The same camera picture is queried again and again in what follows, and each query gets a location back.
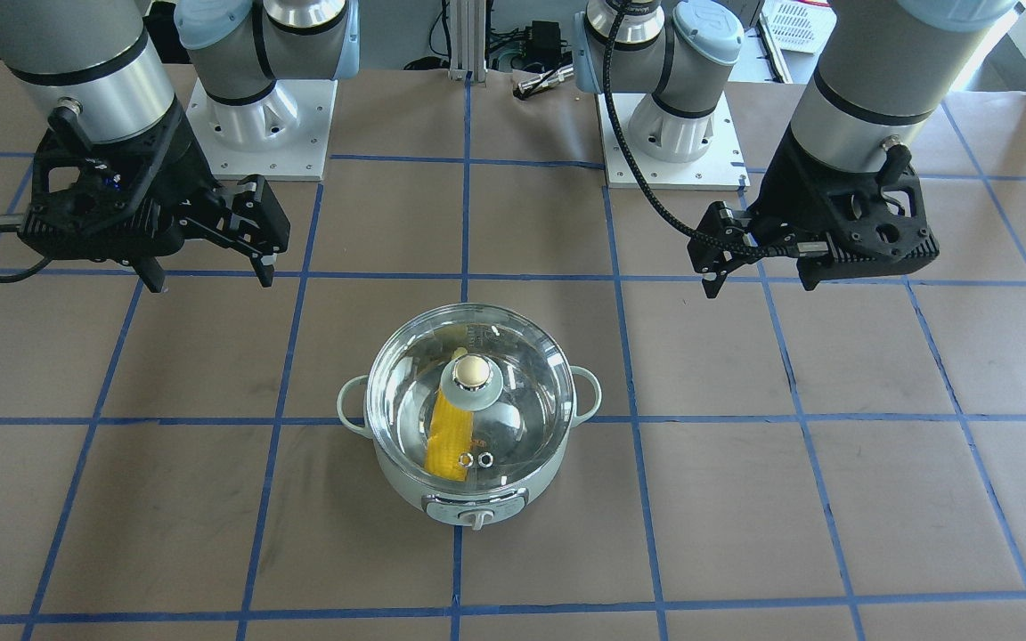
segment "robotic arm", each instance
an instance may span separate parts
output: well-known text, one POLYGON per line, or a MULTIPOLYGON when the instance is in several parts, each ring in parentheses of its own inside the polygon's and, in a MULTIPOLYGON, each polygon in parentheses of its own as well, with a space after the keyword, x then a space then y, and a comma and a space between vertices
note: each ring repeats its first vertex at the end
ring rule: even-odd
MULTIPOLYGON (((578 15, 578 25, 593 34, 602 51, 587 57, 602 62, 599 70, 609 106, 611 86, 648 90, 634 84, 631 74, 644 68, 640 48, 647 49, 647 56, 656 54, 652 44, 659 41, 658 29, 638 26, 655 24, 658 4, 659 0, 590 0, 588 10, 578 15), (605 22, 610 22, 609 32, 597 39, 594 34, 603 33, 605 22), (610 49, 607 44, 614 41, 610 49), (614 61, 619 61, 617 66, 610 64, 614 61)), ((683 0, 677 5, 679 39, 697 31, 688 17, 700 11, 687 15, 681 9, 685 4, 710 3, 683 0)), ((940 252, 925 218, 908 144, 1011 2, 835 0, 833 6, 837 28, 766 168, 759 197, 746 211, 712 203, 695 230, 687 228, 659 203, 630 162, 653 207, 692 239, 688 254, 696 272, 704 275, 708 297, 718 295, 734 269, 770 256, 796 258, 803 287, 814 289, 823 280, 912 273, 940 252)), ((708 49, 696 50, 717 62, 708 49)), ((675 78, 676 65, 679 57, 666 62, 659 77, 675 78)), ((701 76, 696 82, 717 96, 721 84, 710 89, 716 77, 701 76)), ((701 112, 667 109, 676 106, 657 101, 660 89, 666 91, 666 86, 650 96, 659 109, 672 118, 701 118, 701 112)), ((609 115, 620 145, 627 149, 611 107, 609 115)))
MULTIPOLYGON (((248 11, 258 11, 251 24, 261 33, 268 29, 261 22, 266 13, 270 29, 287 32, 287 37, 273 38, 284 49, 273 52, 272 59, 303 56, 313 62, 311 70, 298 69, 298 77, 338 73, 341 52, 347 54, 345 69, 353 73, 348 47, 314 50, 313 56, 295 49, 305 40, 317 42, 333 24, 334 16, 323 16, 322 9, 345 13, 343 24, 354 21, 346 16, 346 0, 269 0, 268 12, 237 1, 243 9, 238 15, 232 15, 228 3, 188 4, 197 13, 204 9, 205 15, 223 15, 229 24, 245 16, 251 21, 248 11)), ((210 37, 206 45, 236 31, 210 37)), ((343 37, 348 32, 337 33, 343 37)), ((222 186, 212 176, 134 3, 0 0, 0 56, 49 122, 34 154, 29 207, 24 213, 0 215, 0 233, 16 233, 44 258, 29 271, 0 276, 0 283, 32 276, 52 259, 114 259, 159 292, 165 273, 157 258, 177 252, 185 240, 204 239, 246 255, 260 283, 272 285, 274 256, 287 248, 287 216, 262 175, 246 175, 235 186, 222 186), (65 169, 77 171, 77 178, 56 190, 51 174, 65 169)), ((271 65, 260 70, 261 78, 236 74, 240 85, 233 86, 218 73, 224 66, 219 57, 203 50, 194 57, 202 72, 211 70, 212 85, 226 93, 226 105, 251 104, 233 93, 244 82, 260 82, 266 89, 252 102, 274 93, 271 65)), ((355 69, 357 65, 355 49, 355 69)), ((239 116, 232 112, 226 120, 239 125, 232 120, 239 116)), ((249 131, 245 126, 236 130, 249 131)), ((262 139, 269 149, 271 137, 262 139)))

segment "blue joint cap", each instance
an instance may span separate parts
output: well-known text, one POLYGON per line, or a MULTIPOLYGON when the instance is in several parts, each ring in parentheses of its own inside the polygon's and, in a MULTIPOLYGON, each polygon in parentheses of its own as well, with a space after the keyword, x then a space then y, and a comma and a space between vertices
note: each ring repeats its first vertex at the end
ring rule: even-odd
POLYGON ((585 31, 585 12, 581 11, 573 17, 573 70, 577 77, 577 88, 585 93, 602 93, 596 70, 591 66, 591 48, 588 44, 588 32, 585 31))
POLYGON ((672 12, 679 37, 704 57, 718 65, 733 66, 742 49, 742 23, 712 0, 680 0, 672 12))
POLYGON ((957 33, 987 29, 1016 4, 1015 0, 897 0, 897 3, 923 24, 957 33))
POLYGON ((204 49, 244 24, 251 10, 251 0, 180 0, 172 22, 185 49, 204 49))
POLYGON ((359 0, 348 0, 347 34, 343 38, 343 49, 339 52, 339 64, 334 67, 334 78, 346 80, 359 73, 359 0))

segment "metal post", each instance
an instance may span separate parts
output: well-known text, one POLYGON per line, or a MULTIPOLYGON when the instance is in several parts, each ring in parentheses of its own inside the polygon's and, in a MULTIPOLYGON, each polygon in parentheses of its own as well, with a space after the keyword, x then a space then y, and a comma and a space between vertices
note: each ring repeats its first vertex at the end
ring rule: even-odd
POLYGON ((488 28, 485 0, 448 0, 448 76, 453 80, 485 81, 488 28))

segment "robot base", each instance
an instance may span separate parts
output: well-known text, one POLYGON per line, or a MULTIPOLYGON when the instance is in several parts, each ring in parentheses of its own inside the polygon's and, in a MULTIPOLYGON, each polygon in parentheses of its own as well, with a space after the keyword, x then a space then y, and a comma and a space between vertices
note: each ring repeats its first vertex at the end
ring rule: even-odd
POLYGON ((321 182, 339 84, 331 80, 281 80, 280 84, 299 106, 301 124, 295 131, 287 131, 295 137, 278 149, 242 152, 224 146, 212 132, 210 101, 204 86, 196 81, 188 102, 188 120, 216 178, 236 179, 260 173, 268 179, 321 182))
MULTIPOLYGON (((616 98, 617 115, 620 117, 620 124, 624 127, 625 134, 628 131, 628 120, 631 120, 631 113, 639 105, 642 93, 617 93, 616 98)), ((607 120, 607 109, 604 106, 604 97, 597 96, 596 105, 599 106, 599 132, 604 144, 604 172, 607 174, 607 186, 610 188, 638 188, 636 179, 632 177, 631 170, 624 160, 624 154, 620 153, 620 147, 616 143, 616 134, 611 133, 611 124, 607 120)), ((712 115, 713 131, 710 138, 710 146, 704 157, 688 163, 672 163, 659 161, 640 153, 639 145, 628 138, 628 146, 632 155, 635 155, 639 169, 644 172, 648 186, 653 190, 698 190, 708 192, 732 192, 741 186, 749 186, 750 179, 746 174, 742 150, 739 147, 739 138, 734 132, 734 124, 731 122, 731 109, 724 96, 719 97, 715 106, 715 113, 712 115)))

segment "white pot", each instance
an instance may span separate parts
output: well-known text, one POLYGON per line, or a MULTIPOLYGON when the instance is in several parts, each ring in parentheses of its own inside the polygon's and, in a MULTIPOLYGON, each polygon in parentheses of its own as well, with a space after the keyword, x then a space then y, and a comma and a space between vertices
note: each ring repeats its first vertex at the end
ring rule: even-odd
POLYGON ((601 398, 596 376, 569 366, 544 329, 508 309, 461 304, 431 310, 398 329, 374 358, 370 373, 340 389, 337 409, 343 425, 374 442, 383 474, 406 503, 441 523, 480 529, 516 515, 549 487, 569 430, 591 418, 601 398), (487 450, 462 454, 463 467, 469 469, 461 482, 432 475, 422 466, 435 395, 448 390, 441 394, 460 407, 471 401, 460 383, 446 383, 460 347, 492 365, 485 385, 502 386, 500 395, 492 387, 471 390, 497 401, 485 399, 482 404, 491 405, 473 414, 471 447, 487 450), (595 390, 593 407, 583 414, 576 414, 574 374, 595 390), (368 384, 366 425, 357 426, 343 413, 343 401, 362 383, 368 384))

